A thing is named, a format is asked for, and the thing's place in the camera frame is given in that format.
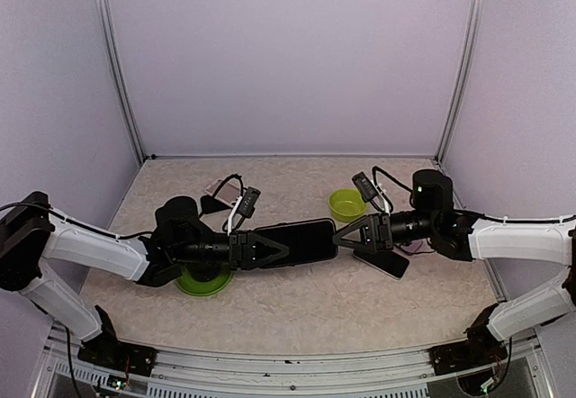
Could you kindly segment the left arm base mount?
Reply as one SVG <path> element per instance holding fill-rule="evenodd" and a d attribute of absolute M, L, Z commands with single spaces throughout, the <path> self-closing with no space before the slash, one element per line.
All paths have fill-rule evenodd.
<path fill-rule="evenodd" d="M 98 305 L 95 309 L 101 321 L 99 333 L 92 339 L 81 340 L 77 358 L 128 375 L 150 377 L 156 362 L 157 350 L 119 340 L 107 312 Z"/>

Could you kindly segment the black phone case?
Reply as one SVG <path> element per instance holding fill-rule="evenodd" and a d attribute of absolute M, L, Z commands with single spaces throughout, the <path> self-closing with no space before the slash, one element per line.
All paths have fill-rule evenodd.
<path fill-rule="evenodd" d="M 285 245 L 289 255 L 264 268 L 293 267 L 327 261 L 338 255 L 332 238 L 336 224 L 330 218 L 288 222 L 255 229 L 261 236 Z"/>

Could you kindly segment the purple phone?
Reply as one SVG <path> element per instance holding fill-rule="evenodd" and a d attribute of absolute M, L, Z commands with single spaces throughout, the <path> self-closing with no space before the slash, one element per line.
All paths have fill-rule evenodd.
<path fill-rule="evenodd" d="M 423 249 L 424 241 L 415 240 L 412 242 L 403 242 L 398 246 L 398 249 L 408 256 L 418 255 L 425 252 Z"/>

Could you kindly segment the black phone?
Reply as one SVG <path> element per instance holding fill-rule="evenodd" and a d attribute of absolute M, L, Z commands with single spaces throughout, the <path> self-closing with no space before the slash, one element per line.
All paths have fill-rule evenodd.
<path fill-rule="evenodd" d="M 407 258 L 392 250 L 385 250 L 379 253 L 354 250 L 353 257 L 397 280 L 403 278 L 410 265 L 410 261 Z"/>

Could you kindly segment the pink phone case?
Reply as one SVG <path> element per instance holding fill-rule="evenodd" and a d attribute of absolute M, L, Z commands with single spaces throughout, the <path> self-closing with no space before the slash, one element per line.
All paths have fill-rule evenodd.
<path fill-rule="evenodd" d="M 217 179 L 206 186 L 204 192 L 229 207 L 233 207 L 241 197 L 240 183 L 237 179 L 231 179 L 225 184 L 222 179 Z"/>

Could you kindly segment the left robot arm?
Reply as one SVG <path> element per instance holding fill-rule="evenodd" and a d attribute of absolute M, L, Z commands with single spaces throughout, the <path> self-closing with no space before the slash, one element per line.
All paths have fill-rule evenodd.
<path fill-rule="evenodd" d="M 58 259 L 113 273 L 139 285 L 160 287 L 186 265 L 252 270 L 285 258 L 289 249 L 254 231 L 218 233 L 204 224 L 196 201 L 168 200 L 156 210 L 156 228 L 118 235 L 77 222 L 50 206 L 43 192 L 4 206 L 1 220 L 1 287 L 17 292 L 66 326 L 107 366 L 126 357 L 107 313 L 84 302 L 50 267 Z"/>

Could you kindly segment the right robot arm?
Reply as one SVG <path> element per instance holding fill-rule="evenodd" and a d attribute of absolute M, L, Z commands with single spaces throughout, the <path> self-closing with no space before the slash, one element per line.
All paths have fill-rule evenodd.
<path fill-rule="evenodd" d="M 411 210 L 390 206 L 365 215 L 333 236 L 335 245 L 374 256 L 401 243 L 428 240 L 437 253 L 455 261 L 493 258 L 544 261 L 563 270 L 519 297 L 484 309 L 466 331 L 460 356 L 478 366 L 496 342 L 555 321 L 575 310 L 575 218 L 496 218 L 454 206 L 452 180 L 434 169 L 421 169 L 409 188 Z"/>

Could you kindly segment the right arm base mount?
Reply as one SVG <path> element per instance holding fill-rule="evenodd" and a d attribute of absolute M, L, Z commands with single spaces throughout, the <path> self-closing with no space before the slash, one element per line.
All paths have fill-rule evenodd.
<path fill-rule="evenodd" d="M 507 345 L 496 339 L 488 330 L 490 315 L 497 303 L 485 308 L 465 331 L 465 339 L 450 344 L 434 346 L 428 354 L 435 375 L 446 375 L 485 366 L 509 356 Z"/>

